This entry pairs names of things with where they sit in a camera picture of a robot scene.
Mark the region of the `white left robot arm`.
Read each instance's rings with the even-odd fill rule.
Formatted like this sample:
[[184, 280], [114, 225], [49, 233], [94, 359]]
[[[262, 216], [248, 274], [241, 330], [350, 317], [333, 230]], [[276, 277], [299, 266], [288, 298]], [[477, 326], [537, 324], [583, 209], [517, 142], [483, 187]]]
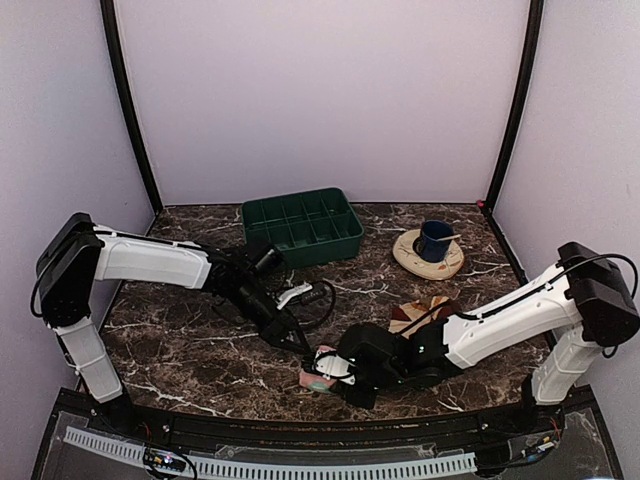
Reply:
[[30, 310], [54, 330], [90, 396], [104, 404], [103, 421], [120, 436], [131, 436], [141, 427], [141, 415], [122, 399], [125, 388], [91, 319], [94, 283], [141, 281], [217, 295], [269, 345], [306, 354], [310, 346], [285, 309], [288, 301], [276, 299], [261, 283], [282, 261], [280, 251], [264, 240], [228, 248], [161, 240], [97, 225], [78, 212], [36, 263]]

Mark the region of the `pink patterned sock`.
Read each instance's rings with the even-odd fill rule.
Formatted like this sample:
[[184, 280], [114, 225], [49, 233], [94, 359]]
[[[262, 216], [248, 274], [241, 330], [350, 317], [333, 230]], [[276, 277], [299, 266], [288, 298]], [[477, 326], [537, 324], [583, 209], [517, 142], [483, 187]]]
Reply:
[[312, 392], [331, 394], [331, 387], [336, 383], [336, 381], [334, 379], [326, 379], [322, 375], [311, 372], [311, 367], [313, 366], [316, 357], [322, 353], [331, 351], [334, 351], [334, 348], [327, 345], [320, 345], [315, 353], [304, 357], [302, 367], [299, 372], [298, 383], [300, 387]]

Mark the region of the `beige sock with olive toe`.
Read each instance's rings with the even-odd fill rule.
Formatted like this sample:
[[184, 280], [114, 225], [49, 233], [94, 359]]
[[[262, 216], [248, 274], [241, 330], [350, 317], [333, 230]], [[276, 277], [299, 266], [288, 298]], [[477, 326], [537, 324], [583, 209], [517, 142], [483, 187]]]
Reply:
[[404, 338], [417, 332], [423, 326], [455, 313], [459, 304], [446, 296], [434, 296], [430, 300], [415, 300], [392, 309], [388, 330], [400, 332]]

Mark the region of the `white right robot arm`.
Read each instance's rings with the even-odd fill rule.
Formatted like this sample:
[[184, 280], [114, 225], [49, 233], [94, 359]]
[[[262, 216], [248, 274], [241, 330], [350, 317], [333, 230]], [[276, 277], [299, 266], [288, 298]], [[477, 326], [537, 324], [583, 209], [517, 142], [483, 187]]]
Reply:
[[563, 329], [549, 357], [524, 384], [510, 413], [521, 434], [534, 432], [605, 349], [639, 331], [639, 284], [626, 283], [620, 254], [598, 254], [569, 242], [541, 275], [468, 313], [453, 310], [418, 326], [409, 337], [371, 323], [351, 326], [334, 350], [316, 354], [308, 371], [341, 383], [342, 398], [370, 409], [378, 393], [429, 389], [485, 358], [544, 332]]

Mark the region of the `green compartment tray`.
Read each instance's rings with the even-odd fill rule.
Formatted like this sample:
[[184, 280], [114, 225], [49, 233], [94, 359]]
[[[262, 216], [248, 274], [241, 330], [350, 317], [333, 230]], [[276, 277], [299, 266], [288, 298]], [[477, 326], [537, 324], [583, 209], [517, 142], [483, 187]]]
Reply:
[[358, 255], [364, 228], [337, 187], [250, 200], [241, 205], [246, 242], [265, 240], [293, 269]]

